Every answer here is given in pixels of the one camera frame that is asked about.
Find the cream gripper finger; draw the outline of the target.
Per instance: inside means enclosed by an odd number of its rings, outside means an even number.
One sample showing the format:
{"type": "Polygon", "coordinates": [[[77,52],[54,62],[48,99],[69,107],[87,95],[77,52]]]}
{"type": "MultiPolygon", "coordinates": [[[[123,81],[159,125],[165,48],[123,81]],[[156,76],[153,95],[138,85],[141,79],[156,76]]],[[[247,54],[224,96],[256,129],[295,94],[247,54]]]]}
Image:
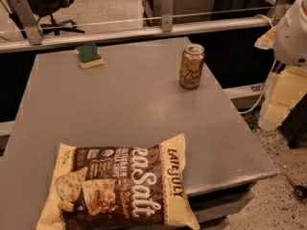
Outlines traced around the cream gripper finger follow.
{"type": "Polygon", "coordinates": [[[257,38],[254,46],[262,50],[272,49],[274,47],[275,32],[275,27],[270,28],[265,34],[257,38]]]}

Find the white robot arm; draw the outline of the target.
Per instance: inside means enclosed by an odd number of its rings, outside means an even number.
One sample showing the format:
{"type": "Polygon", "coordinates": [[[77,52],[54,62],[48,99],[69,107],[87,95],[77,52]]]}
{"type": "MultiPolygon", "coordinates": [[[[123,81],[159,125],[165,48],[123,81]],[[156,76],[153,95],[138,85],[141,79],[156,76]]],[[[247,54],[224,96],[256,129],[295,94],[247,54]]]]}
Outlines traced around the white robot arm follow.
{"type": "Polygon", "coordinates": [[[259,126],[280,127],[307,94],[307,0],[295,0],[278,24],[259,37],[254,46],[273,49],[274,58],[285,64],[279,74],[269,73],[259,126]]]}

